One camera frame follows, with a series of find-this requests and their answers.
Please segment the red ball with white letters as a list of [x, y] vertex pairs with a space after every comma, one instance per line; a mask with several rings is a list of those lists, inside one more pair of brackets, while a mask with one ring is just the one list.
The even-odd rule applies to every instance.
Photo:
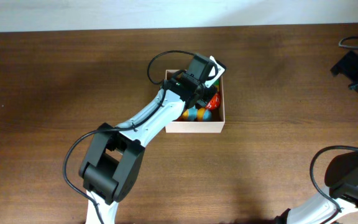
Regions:
[[218, 109], [221, 105], [222, 99], [220, 93], [216, 93], [209, 103], [205, 106], [207, 110], [215, 110]]

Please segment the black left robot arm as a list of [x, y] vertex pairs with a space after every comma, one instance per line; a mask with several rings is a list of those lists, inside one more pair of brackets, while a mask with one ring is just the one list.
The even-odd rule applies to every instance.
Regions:
[[188, 69], [164, 80], [156, 97], [140, 112], [113, 127], [102, 124], [79, 168], [88, 198], [87, 223], [114, 223], [117, 207], [132, 189], [145, 148], [169, 123], [216, 92], [214, 82], [226, 66], [214, 57], [196, 54]]

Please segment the colourful puzzle cube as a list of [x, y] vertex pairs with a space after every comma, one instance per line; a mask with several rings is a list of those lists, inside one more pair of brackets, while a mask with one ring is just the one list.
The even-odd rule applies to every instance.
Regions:
[[215, 82], [214, 82], [214, 87], [217, 89], [217, 92], [220, 92], [220, 82], [219, 82], [219, 79], [217, 79]]

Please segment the blue orange toy figure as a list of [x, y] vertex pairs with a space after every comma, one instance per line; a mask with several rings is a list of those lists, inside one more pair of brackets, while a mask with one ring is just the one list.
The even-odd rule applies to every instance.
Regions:
[[176, 121], [198, 121], [207, 122], [212, 121], [213, 115], [210, 110], [206, 108], [197, 109], [195, 107], [185, 110]]

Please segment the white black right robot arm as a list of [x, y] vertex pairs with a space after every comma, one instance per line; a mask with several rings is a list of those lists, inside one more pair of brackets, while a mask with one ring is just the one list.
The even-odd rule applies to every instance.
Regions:
[[[351, 80], [349, 88], [358, 92], [358, 54], [348, 51], [331, 69], [331, 73], [345, 75]], [[324, 152], [343, 150], [328, 165], [324, 187], [293, 209], [285, 210], [275, 217], [274, 223], [334, 223], [344, 215], [358, 212], [358, 147], [328, 146], [318, 151], [310, 164], [310, 178], [314, 179], [314, 165]]]

